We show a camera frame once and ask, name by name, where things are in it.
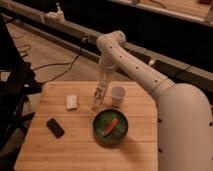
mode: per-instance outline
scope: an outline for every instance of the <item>floor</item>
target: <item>floor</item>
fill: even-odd
[[[25,61],[31,62],[32,69],[39,66],[52,63],[63,63],[72,61],[77,54],[67,50],[53,42],[50,42],[40,36],[28,32],[22,29],[20,26],[14,24],[7,24],[10,35],[12,36],[17,49],[19,50]],[[69,66],[51,66],[36,70],[36,80],[39,82],[48,81],[55,76],[64,72]],[[71,70],[65,73],[63,76],[57,78],[55,81],[98,81],[98,64],[92,62],[85,57],[80,56],[74,63]],[[116,73],[114,80],[117,81],[131,81],[129,78]],[[29,101],[25,104],[23,114],[36,111],[40,94],[32,95],[29,97]],[[0,158],[5,154],[19,148],[24,140],[24,135],[17,130],[11,140],[6,144],[4,149],[0,151]]]

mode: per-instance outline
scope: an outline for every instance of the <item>small white object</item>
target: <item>small white object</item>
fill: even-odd
[[[77,95],[69,95],[66,97],[67,110],[77,109]]]
[[[120,107],[123,103],[125,94],[126,90],[123,87],[120,86],[113,87],[111,90],[112,106]]]
[[[59,15],[56,12],[49,12],[45,16],[53,20],[59,20]]]
[[[64,22],[65,21],[64,12],[61,10],[59,3],[56,3],[56,6],[57,6],[58,19],[60,22]]]

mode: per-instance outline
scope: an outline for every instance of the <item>bowl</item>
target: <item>bowl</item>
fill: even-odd
[[[121,112],[107,109],[96,115],[93,121],[93,130],[95,137],[100,142],[115,144],[127,134],[128,121]]]

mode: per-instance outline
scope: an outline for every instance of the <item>red food item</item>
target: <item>red food item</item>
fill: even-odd
[[[103,136],[107,136],[110,134],[110,132],[112,132],[112,130],[115,128],[115,126],[118,124],[118,118],[114,118],[112,119],[112,121],[110,122],[110,124],[108,125],[108,127],[102,132]]]

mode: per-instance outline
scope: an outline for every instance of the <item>small bottle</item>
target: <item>small bottle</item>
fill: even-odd
[[[101,80],[96,88],[93,99],[93,107],[98,107],[102,104],[108,89],[108,82]]]
[[[65,21],[64,12],[61,10],[59,3],[56,3],[56,6],[57,6],[58,19],[60,22],[64,22]]]

